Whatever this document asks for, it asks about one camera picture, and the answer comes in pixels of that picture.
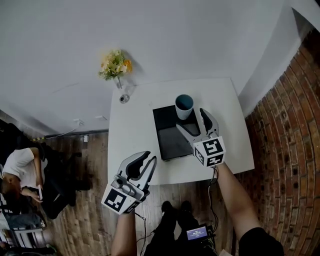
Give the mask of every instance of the black sleeve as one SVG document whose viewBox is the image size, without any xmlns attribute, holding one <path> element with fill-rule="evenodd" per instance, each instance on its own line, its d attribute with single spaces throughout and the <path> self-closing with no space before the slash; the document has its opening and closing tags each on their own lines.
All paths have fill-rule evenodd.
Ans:
<svg viewBox="0 0 320 256">
<path fill-rule="evenodd" d="M 239 241 L 239 256 L 284 256 L 284 248 L 263 228 L 255 227 L 245 233 Z"/>
</svg>

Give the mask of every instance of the white table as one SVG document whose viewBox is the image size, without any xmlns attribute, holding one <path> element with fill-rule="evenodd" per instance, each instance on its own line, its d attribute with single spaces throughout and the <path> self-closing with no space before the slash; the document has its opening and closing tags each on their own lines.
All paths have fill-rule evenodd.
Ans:
<svg viewBox="0 0 320 256">
<path fill-rule="evenodd" d="M 248 130 L 229 78 L 179 80 L 138 85 L 128 103 L 119 102 L 114 90 L 108 137 L 108 180 L 112 181 L 121 162 L 134 153 L 150 151 L 157 166 L 150 185 L 176 184 L 211 179 L 212 168 L 203 167 L 192 155 L 163 161 L 157 138 L 153 109 L 175 104 L 180 94 L 194 100 L 194 110 L 202 133 L 205 127 L 199 108 L 209 111 L 219 124 L 226 148 L 225 162 L 236 173 L 254 169 Z"/>
</svg>

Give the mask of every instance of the glass vase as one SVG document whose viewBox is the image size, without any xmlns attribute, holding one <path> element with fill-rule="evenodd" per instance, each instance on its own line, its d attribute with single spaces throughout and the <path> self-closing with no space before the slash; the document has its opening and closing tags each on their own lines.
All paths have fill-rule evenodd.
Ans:
<svg viewBox="0 0 320 256">
<path fill-rule="evenodd" d="M 128 95 L 128 82 L 125 79 L 121 79 L 120 77 L 115 77 L 113 79 L 116 87 L 118 88 L 119 92 L 120 92 L 120 98 L 119 101 L 124 104 L 127 103 L 130 100 L 130 96 Z"/>
</svg>

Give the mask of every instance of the electrical outlet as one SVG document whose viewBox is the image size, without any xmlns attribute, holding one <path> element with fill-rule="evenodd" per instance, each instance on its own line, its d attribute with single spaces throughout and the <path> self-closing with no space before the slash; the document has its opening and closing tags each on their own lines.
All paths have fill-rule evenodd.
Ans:
<svg viewBox="0 0 320 256">
<path fill-rule="evenodd" d="M 85 122 L 82 121 L 81 119 L 73 119 L 73 121 L 74 121 L 75 123 L 77 123 L 78 126 L 84 126 L 84 125 L 85 125 Z"/>
<path fill-rule="evenodd" d="M 95 116 L 94 118 L 98 119 L 99 121 L 108 121 L 103 115 Z"/>
</svg>

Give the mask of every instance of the white cup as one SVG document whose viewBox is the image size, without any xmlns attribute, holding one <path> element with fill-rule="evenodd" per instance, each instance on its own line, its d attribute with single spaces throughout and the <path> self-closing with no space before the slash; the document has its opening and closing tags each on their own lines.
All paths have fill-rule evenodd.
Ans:
<svg viewBox="0 0 320 256">
<path fill-rule="evenodd" d="M 175 99 L 175 111 L 181 120 L 186 120 L 192 109 L 194 108 L 194 100 L 186 94 L 181 94 Z"/>
</svg>

